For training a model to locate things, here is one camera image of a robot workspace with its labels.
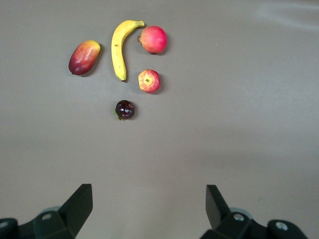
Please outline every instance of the red and yellow mango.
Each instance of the red and yellow mango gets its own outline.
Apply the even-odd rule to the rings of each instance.
[[[70,72],[77,76],[88,73],[92,69],[100,50],[100,44],[94,40],[82,42],[70,58]]]

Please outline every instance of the banana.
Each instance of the banana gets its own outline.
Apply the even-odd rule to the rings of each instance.
[[[117,26],[112,37],[112,62],[115,75],[121,80],[126,80],[126,67],[122,54],[125,38],[137,27],[144,26],[143,21],[126,20]]]

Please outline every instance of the gray background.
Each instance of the gray background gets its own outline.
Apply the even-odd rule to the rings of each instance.
[[[126,20],[159,25],[166,51],[111,39]],[[319,3],[305,1],[1,0],[0,218],[26,223],[93,185],[78,239],[197,239],[209,229],[205,187],[266,225],[318,236]],[[72,76],[78,44],[102,45]],[[140,91],[159,72],[155,95]],[[120,100],[137,107],[119,121]]]

